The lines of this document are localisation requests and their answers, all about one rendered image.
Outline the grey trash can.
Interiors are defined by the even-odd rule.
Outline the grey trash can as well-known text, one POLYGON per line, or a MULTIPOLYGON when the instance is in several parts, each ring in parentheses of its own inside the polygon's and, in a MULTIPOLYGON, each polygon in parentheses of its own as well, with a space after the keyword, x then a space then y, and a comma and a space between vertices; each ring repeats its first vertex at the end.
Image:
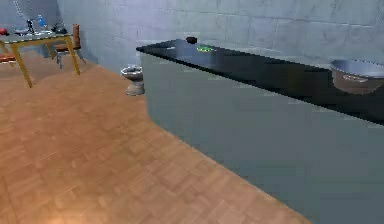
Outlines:
POLYGON ((141 67, 135 65, 125 67, 121 70, 121 75, 131 81, 126 90, 127 95, 137 96, 145 93, 141 67))

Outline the red chair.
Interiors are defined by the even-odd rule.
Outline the red chair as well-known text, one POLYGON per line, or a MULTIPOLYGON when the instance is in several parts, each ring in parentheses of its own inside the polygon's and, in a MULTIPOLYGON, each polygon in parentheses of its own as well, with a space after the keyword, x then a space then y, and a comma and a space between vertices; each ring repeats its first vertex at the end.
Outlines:
POLYGON ((0 53, 0 64, 6 63, 13 67, 16 63, 16 57, 11 53, 0 53))

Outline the grey counter with black top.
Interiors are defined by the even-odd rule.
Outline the grey counter with black top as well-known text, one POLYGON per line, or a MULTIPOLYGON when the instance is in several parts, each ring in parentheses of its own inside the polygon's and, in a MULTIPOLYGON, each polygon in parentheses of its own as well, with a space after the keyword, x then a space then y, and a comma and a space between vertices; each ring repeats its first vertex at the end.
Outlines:
POLYGON ((182 39, 138 51, 161 128, 312 224, 384 224, 384 85, 343 92, 327 59, 286 52, 182 39))

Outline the dark round pot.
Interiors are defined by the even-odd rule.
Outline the dark round pot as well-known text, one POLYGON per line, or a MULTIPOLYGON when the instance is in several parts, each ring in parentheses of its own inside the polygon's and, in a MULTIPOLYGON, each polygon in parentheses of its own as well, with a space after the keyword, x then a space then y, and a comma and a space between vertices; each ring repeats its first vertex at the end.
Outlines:
POLYGON ((63 23, 56 23, 53 27, 52 27, 52 31, 56 34, 67 34, 68 31, 67 29, 65 28, 64 24, 63 23))

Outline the silver metal bowl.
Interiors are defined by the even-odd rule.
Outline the silver metal bowl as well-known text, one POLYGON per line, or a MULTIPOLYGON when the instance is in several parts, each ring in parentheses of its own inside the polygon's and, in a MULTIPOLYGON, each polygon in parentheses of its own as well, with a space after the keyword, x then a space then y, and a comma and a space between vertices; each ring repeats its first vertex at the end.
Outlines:
POLYGON ((350 94, 369 94, 384 85, 384 65, 375 62, 338 59, 330 70, 334 86, 350 94))

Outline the yellow-legged dining table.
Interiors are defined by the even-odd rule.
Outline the yellow-legged dining table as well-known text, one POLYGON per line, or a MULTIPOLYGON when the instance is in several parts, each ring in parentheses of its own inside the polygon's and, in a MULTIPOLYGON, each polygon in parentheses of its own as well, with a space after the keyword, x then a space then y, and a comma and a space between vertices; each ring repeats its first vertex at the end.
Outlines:
POLYGON ((22 57, 19 53, 20 47, 25 46, 34 46, 34 45, 45 45, 49 47, 49 43, 64 41, 68 47, 69 53, 72 58, 73 67, 77 74, 80 74, 77 58, 75 56, 74 44, 72 42, 72 34, 42 34, 38 35, 25 35, 25 36, 17 36, 17 35, 9 35, 9 36, 0 36, 0 53, 11 53, 16 57, 16 64, 19 66, 24 80, 28 84, 29 87, 33 86, 32 80, 28 75, 25 64, 22 60, 22 57))

